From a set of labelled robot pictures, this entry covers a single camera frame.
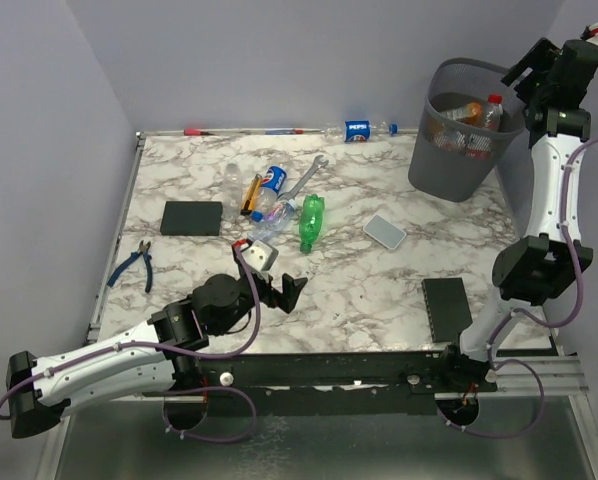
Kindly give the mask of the red green label water bottle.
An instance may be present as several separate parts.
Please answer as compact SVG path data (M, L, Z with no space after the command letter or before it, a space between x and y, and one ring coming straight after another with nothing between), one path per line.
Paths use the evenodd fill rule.
M498 94L491 94L482 112L475 121L474 126L489 132L498 132L501 118L504 113L502 106L503 97ZM490 134L471 134L466 144L466 154L474 158L489 158L494 150L495 140Z

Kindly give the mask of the large orange label bottle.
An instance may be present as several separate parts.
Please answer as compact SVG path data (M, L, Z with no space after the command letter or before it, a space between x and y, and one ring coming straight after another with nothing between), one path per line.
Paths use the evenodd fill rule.
M479 102L470 102L464 106L449 109L440 113L445 119L455 123L477 126L483 113L483 106ZM452 125L439 123L433 128L433 143L449 151L461 151L466 147L467 136Z

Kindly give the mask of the green plastic bottle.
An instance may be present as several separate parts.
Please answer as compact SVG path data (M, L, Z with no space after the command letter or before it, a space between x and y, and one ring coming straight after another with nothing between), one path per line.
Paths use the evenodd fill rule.
M305 197L299 220L300 252L308 254L312 251L321 232L325 199L317 194Z

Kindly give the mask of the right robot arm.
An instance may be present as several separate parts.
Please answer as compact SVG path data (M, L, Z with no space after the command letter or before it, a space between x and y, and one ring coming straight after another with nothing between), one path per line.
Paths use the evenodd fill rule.
M531 308L570 285L576 287L574 308L581 308L593 251L582 245L578 226L580 167L591 132L591 115L580 104L597 69L598 45L571 39L556 46L542 38L502 79L524 104L534 168L531 213L524 236L495 260L488 302L443 352L438 378L448 390L498 370L496 353L522 317L547 327Z

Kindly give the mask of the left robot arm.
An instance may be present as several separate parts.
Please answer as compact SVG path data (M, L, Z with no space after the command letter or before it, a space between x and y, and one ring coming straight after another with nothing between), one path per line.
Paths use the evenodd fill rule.
M55 427L92 403L135 393L173 389L185 395L199 385L200 371L184 360L206 358L212 336L222 336L261 308L290 313L307 281L282 277L281 289L255 273L217 274L184 299L98 345L47 357L20 351L8 360L7 392L0 407L15 439Z

